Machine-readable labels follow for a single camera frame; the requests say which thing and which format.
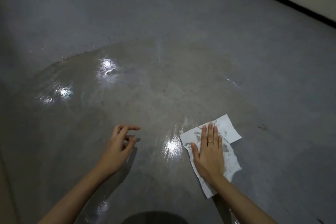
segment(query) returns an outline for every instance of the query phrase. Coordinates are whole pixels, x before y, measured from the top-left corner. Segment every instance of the wet paper towel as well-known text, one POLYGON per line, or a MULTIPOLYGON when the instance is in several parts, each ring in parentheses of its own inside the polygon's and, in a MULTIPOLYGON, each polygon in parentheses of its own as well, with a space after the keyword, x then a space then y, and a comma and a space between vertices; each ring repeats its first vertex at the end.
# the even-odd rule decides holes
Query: wet paper towel
MULTIPOLYGON (((209 123, 210 122, 203 124, 199 127, 193 128, 180 135, 182 144, 189 152, 191 165, 199 179, 199 182, 201 183, 202 189, 207 198, 212 197, 213 195, 217 194, 217 192, 206 181, 204 181, 203 178, 201 178, 200 175, 198 174, 196 167, 194 165, 194 157, 193 157, 190 143, 195 143, 198 147, 198 151, 200 150, 202 127, 204 125, 208 127, 209 123)), ((227 114, 212 121, 212 124, 214 126, 217 126, 218 135, 222 136, 223 155, 224 155, 224 161, 225 161, 224 176, 231 182, 233 175, 235 174, 235 172, 241 170, 241 167, 237 161, 237 157, 234 154, 232 147, 230 146, 230 143, 233 143, 241 139, 241 136, 233 128, 232 123, 227 114)))

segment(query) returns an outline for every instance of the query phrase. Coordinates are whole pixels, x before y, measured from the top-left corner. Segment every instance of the paper towel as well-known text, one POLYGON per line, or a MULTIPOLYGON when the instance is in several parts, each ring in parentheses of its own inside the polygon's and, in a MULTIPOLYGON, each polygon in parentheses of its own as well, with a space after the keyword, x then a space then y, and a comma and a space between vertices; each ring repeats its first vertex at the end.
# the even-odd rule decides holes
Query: paper towel
MULTIPOLYGON (((217 192, 206 181, 204 181, 203 178, 200 177, 200 175, 198 174, 196 167, 194 165, 194 157, 193 157, 190 143, 191 142, 195 143, 198 147, 198 150, 201 149, 202 127, 204 125, 208 127, 209 123, 210 122, 203 124, 199 127, 193 128, 180 135, 182 144, 189 152, 191 165, 199 179, 199 182, 201 183, 202 189, 207 198, 212 197, 217 192)), ((234 154, 232 147, 230 146, 230 143, 233 143, 237 141, 238 139, 241 139, 241 136, 233 128, 232 123, 227 114, 212 121, 212 124, 214 126, 217 126, 218 135, 222 136, 223 155, 224 155, 224 161, 225 161, 224 176, 231 182, 233 175, 235 174, 235 172, 241 170, 241 167, 237 161, 237 157, 234 154)))

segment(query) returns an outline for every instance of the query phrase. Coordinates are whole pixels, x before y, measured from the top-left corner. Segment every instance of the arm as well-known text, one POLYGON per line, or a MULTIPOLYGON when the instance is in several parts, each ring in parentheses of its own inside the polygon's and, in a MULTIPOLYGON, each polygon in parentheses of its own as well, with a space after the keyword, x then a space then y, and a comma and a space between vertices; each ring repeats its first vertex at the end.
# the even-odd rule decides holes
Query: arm
POLYGON ((74 223, 91 195, 108 177, 120 169, 131 153, 137 138, 129 137, 128 131, 139 129, 131 125, 117 125, 98 164, 38 224, 74 223), (127 146, 124 146, 124 140, 128 141, 127 146))
POLYGON ((208 135, 206 126, 202 129, 201 149, 192 143, 194 164, 199 175, 214 187, 229 205, 237 219, 244 224, 277 224, 267 213, 241 193, 224 176, 224 158, 222 137, 218 130, 209 124, 208 135))

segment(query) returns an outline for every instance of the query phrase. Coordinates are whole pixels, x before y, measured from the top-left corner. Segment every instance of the wet floor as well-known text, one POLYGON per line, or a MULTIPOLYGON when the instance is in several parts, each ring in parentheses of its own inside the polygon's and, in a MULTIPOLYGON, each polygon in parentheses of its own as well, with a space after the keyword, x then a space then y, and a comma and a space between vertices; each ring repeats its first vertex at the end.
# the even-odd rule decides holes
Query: wet floor
POLYGON ((3 3, 1 150, 23 223, 120 123, 141 126, 137 149, 80 222, 221 223, 179 134, 226 113, 242 192, 279 223, 335 218, 335 29, 273 0, 3 3))

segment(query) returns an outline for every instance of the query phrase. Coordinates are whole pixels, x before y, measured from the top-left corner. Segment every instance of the forearm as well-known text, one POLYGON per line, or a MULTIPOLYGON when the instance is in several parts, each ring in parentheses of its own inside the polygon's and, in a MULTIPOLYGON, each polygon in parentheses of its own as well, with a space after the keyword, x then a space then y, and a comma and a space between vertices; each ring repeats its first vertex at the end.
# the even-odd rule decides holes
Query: forearm
POLYGON ((213 182, 213 187, 218 191, 241 223, 276 224, 271 216, 266 214, 248 197, 241 193, 224 176, 216 178, 213 182))
POLYGON ((98 169, 91 170, 65 195, 38 224, 72 224, 89 200, 104 182, 106 176, 98 169))

